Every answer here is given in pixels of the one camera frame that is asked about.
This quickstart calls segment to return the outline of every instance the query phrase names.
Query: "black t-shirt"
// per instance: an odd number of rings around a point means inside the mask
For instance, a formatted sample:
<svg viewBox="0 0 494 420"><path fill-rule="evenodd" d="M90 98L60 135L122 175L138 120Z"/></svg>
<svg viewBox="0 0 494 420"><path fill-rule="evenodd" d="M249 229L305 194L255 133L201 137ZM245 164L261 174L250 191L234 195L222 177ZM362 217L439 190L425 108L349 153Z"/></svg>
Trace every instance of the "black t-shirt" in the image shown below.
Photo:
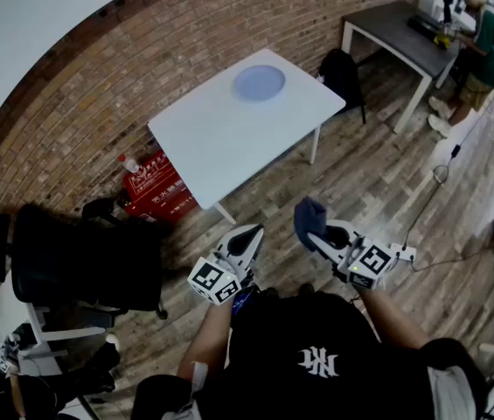
<svg viewBox="0 0 494 420"><path fill-rule="evenodd" d="M224 376L198 394L216 418L391 418L434 420L428 367L460 367L484 411L483 376L463 346L438 339L422 350L377 341L365 317L318 292L264 300L233 326Z"/></svg>

